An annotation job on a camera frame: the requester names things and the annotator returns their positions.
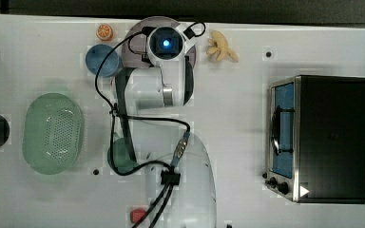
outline toaster oven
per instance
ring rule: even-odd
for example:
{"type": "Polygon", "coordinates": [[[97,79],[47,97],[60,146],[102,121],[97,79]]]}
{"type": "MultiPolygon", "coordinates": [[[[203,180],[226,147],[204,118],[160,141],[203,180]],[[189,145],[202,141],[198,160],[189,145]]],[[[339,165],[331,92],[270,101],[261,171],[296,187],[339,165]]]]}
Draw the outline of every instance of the toaster oven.
{"type": "Polygon", "coordinates": [[[298,75],[269,91],[267,187],[299,203],[365,204],[365,78],[298,75]]]}

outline black wire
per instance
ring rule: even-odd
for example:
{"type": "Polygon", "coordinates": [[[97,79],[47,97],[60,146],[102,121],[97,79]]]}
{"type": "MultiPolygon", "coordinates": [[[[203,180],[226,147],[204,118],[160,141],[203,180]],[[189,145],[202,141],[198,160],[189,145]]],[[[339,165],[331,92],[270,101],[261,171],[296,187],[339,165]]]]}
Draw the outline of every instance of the black wire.
{"type": "Polygon", "coordinates": [[[103,59],[102,63],[100,64],[98,70],[97,70],[97,73],[96,73],[96,78],[94,80],[94,86],[96,87],[96,92],[100,95],[100,97],[102,97],[107,103],[108,105],[111,107],[111,111],[114,109],[114,106],[112,105],[112,103],[109,101],[109,99],[107,97],[105,97],[105,95],[103,95],[102,92],[100,92],[99,90],[99,87],[97,86],[97,81],[98,81],[98,78],[99,78],[99,74],[100,74],[100,71],[102,70],[103,68],[103,65],[105,64],[106,60],[108,59],[108,57],[112,54],[112,52],[114,52],[114,50],[119,47],[121,44],[123,44],[125,41],[127,40],[130,40],[132,39],[133,37],[137,36],[137,35],[140,35],[140,34],[143,34],[142,31],[138,31],[128,37],[126,37],[122,42],[120,42],[120,44],[116,45],[107,55],[106,57],[103,59]]]}
{"type": "Polygon", "coordinates": [[[204,23],[204,22],[196,22],[196,23],[194,23],[194,24],[192,24],[192,25],[190,25],[187,29],[191,29],[192,27],[194,27],[194,26],[196,26],[196,25],[198,25],[198,24],[202,24],[203,25],[203,31],[201,32],[201,34],[195,34],[194,36],[195,37],[200,37],[200,36],[203,36],[204,34],[205,34],[205,32],[206,32],[206,24],[204,23]]]}
{"type": "Polygon", "coordinates": [[[160,118],[160,117],[136,117],[136,116],[126,116],[126,115],[121,115],[121,114],[117,114],[116,116],[120,117],[120,118],[125,118],[125,119],[130,119],[130,120],[139,120],[139,121],[174,122],[174,123],[185,125],[187,132],[191,131],[191,126],[189,125],[189,123],[180,121],[180,120],[176,120],[176,119],[160,118]]]}
{"type": "Polygon", "coordinates": [[[164,208],[167,205],[168,200],[170,200],[171,194],[173,193],[173,187],[174,187],[174,185],[171,185],[168,188],[168,192],[167,192],[167,195],[165,196],[163,204],[160,207],[160,209],[159,209],[158,213],[156,214],[155,218],[150,222],[149,228],[153,228],[156,225],[156,222],[159,220],[159,217],[162,215],[162,213],[164,211],[164,208]]]}
{"type": "Polygon", "coordinates": [[[132,228],[138,227],[146,218],[149,216],[149,214],[155,209],[156,205],[159,203],[160,199],[164,196],[165,191],[170,187],[170,184],[166,184],[162,190],[162,192],[159,194],[159,196],[150,204],[149,209],[147,209],[146,213],[132,226],[132,228]]]}
{"type": "Polygon", "coordinates": [[[164,166],[165,168],[167,168],[168,170],[171,169],[171,166],[164,162],[164,161],[147,161],[145,163],[142,163],[138,166],[135,166],[132,168],[132,170],[128,171],[128,172],[120,172],[120,170],[118,170],[117,166],[115,166],[115,162],[114,162],[114,153],[113,153],[113,142],[114,142],[114,126],[115,126],[115,116],[112,115],[112,123],[111,123],[111,136],[110,136],[110,145],[109,145],[109,166],[112,168],[112,170],[114,170],[114,172],[120,176],[128,176],[131,175],[135,172],[137,172],[138,170],[140,170],[141,168],[150,165],[150,164],[159,164],[164,166]]]}

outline green basket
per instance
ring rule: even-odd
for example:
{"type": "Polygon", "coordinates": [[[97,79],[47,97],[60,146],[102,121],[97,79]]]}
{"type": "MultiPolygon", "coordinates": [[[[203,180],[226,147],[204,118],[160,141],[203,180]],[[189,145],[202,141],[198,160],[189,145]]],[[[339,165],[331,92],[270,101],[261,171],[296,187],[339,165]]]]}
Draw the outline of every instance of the green basket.
{"type": "Polygon", "coordinates": [[[69,97],[48,93],[29,107],[23,137],[23,156],[35,171],[53,175],[69,168],[82,147],[84,120],[69,97]]]}

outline white tabletop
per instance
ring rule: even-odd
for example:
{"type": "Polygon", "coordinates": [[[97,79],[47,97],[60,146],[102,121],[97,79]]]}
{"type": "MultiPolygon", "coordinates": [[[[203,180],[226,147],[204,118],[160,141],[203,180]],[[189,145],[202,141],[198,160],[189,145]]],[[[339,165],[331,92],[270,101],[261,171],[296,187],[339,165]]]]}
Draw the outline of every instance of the white tabletop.
{"type": "MultiPolygon", "coordinates": [[[[118,177],[106,163],[109,109],[85,66],[90,47],[115,46],[134,23],[0,15],[0,114],[10,121],[10,139],[0,148],[0,228],[130,227],[129,209],[146,204],[144,175],[118,177]],[[116,39],[96,38],[101,23],[116,30],[116,39]],[[64,173],[39,175],[22,154],[26,112],[39,95],[66,90],[85,116],[82,151],[64,173]],[[101,175],[91,174],[96,168],[101,175]]],[[[146,114],[176,114],[204,142],[215,175],[217,227],[365,227],[365,205],[293,204],[266,189],[261,177],[268,85],[298,74],[365,76],[365,29],[208,28],[224,33],[240,61],[210,62],[207,31],[197,45],[191,101],[146,114]]]]}

